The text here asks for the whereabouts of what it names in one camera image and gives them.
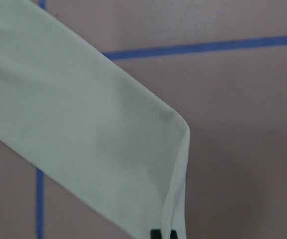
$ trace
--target fabric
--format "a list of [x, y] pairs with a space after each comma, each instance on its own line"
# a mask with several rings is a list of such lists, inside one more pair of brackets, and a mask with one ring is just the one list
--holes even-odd
[[28, 0], [0, 0], [0, 140], [137, 239], [186, 238], [189, 128]]

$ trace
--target blue line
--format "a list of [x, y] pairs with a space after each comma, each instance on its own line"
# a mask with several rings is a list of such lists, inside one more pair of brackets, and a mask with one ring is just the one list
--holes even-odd
[[252, 38], [252, 39], [231, 40], [221, 42], [198, 43], [191, 45], [177, 45], [177, 46], [124, 50], [124, 51], [112, 51], [112, 52], [105, 52], [103, 54], [110, 60], [121, 60], [130, 58], [166, 56], [166, 55], [187, 54], [196, 52], [224, 51], [224, 50], [235, 50], [244, 48], [282, 46], [282, 45], [287, 45], [287, 36], [274, 36], [274, 37]]
[[44, 238], [44, 173], [36, 169], [36, 233], [38, 239]]

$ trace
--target black object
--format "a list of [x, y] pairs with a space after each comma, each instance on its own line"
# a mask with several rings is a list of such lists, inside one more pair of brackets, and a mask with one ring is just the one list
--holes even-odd
[[[150, 235], [151, 239], [162, 239], [160, 229], [152, 229]], [[178, 239], [176, 230], [171, 230], [170, 239]]]

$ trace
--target brown surface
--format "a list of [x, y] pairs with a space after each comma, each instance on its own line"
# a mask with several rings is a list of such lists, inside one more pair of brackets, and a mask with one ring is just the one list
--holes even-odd
[[[65, 1], [47, 9], [101, 51], [287, 34], [287, 1]], [[287, 239], [287, 46], [116, 63], [191, 129], [188, 239]], [[34, 237], [35, 169], [0, 143], [0, 239]], [[45, 181], [46, 239], [126, 239]]]

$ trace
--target cloth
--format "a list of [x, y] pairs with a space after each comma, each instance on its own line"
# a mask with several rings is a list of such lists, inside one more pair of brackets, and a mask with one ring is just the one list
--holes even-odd
[[0, 0], [0, 140], [134, 238], [186, 238], [187, 124], [29, 0]]

